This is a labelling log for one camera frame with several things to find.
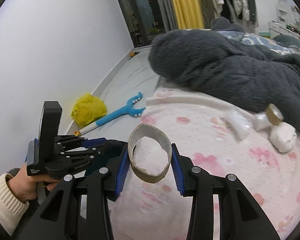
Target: torn cardboard edge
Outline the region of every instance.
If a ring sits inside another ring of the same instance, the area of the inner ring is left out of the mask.
[[[148,137],[153,140],[156,140],[161,148],[167,152],[168,155],[168,164],[165,166],[163,171],[161,171],[159,174],[149,174],[145,169],[140,168],[136,165],[135,160],[133,159],[133,149],[135,145],[138,143],[138,141],[143,138]],[[158,128],[142,123],[139,124],[131,133],[128,141],[128,154],[130,159],[131,168],[134,172],[134,174],[141,180],[148,182],[148,183],[157,183],[160,180],[162,180],[169,169],[171,159],[172,159],[172,147],[171,142],[169,138]]]

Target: gray fluffy blanket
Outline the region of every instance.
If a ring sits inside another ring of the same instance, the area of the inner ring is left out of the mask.
[[[280,56],[263,45],[244,45],[214,31],[174,30],[154,39],[152,69],[240,108],[276,105],[300,131],[300,55]]]

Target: bed sheet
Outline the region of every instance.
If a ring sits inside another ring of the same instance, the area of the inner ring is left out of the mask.
[[[255,197],[281,239],[300,220],[300,135],[294,149],[280,154],[269,142],[268,131],[239,141],[223,121],[230,103],[203,93],[189,92],[164,83],[147,99],[141,122],[162,130],[181,155],[192,159],[210,174],[234,173]],[[252,114],[239,109],[248,119]],[[167,163],[159,144],[141,139],[135,150],[137,165],[156,174]],[[171,167],[156,184],[141,181],[129,169],[121,196],[111,207],[115,239],[184,240],[192,198],[176,189]],[[219,206],[214,198],[214,239],[219,239]]]

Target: silver bolt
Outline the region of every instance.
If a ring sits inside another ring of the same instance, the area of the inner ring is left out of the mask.
[[[68,174],[68,175],[64,176],[63,179],[64,179],[65,181],[71,181],[72,175]]]
[[[197,166],[194,166],[194,167],[192,167],[191,171],[194,172],[194,173],[199,173],[201,171],[201,168],[197,167]]]
[[[109,169],[108,169],[107,167],[103,167],[103,168],[100,168],[100,169],[99,169],[99,172],[100,172],[101,174],[106,174],[108,171],[109,171]]]
[[[231,180],[231,181],[235,181],[237,179],[237,177],[233,174],[229,174],[228,179]]]

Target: crumpled white cloth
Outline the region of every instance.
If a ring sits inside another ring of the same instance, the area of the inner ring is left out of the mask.
[[[289,152],[297,141],[296,129],[285,122],[280,123],[278,126],[273,126],[270,133],[270,141],[279,152]]]

